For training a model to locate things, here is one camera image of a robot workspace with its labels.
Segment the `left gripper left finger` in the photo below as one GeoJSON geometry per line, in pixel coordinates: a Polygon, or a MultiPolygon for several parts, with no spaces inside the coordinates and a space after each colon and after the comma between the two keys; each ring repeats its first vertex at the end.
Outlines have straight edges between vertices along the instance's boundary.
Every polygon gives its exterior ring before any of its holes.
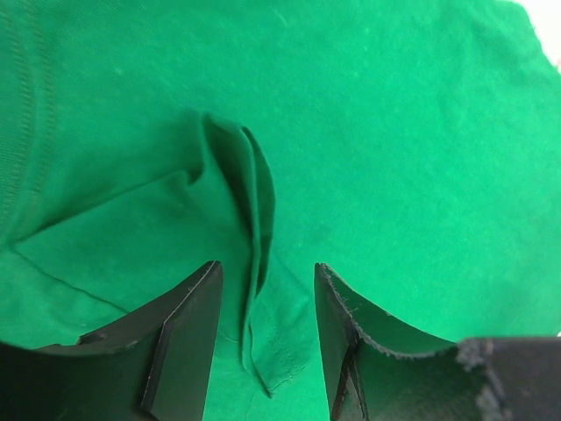
{"type": "Polygon", "coordinates": [[[3,420],[200,420],[224,271],[210,261],[72,346],[1,345],[3,420]]]}

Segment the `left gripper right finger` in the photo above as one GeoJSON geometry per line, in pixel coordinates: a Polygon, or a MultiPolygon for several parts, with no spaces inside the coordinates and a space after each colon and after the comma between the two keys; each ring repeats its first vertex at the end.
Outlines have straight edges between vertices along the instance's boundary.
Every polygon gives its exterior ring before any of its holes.
{"type": "Polygon", "coordinates": [[[331,419],[559,419],[558,338],[450,342],[366,300],[324,263],[314,283],[331,419]]]}

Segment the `green t-shirt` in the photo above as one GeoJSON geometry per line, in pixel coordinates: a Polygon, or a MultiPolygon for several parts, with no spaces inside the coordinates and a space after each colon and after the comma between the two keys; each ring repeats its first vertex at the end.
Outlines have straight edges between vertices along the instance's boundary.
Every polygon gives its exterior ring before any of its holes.
{"type": "Polygon", "coordinates": [[[204,416],[324,420],[313,268],[443,339],[560,330],[560,74],[509,1],[4,1],[1,338],[207,260],[204,416]]]}

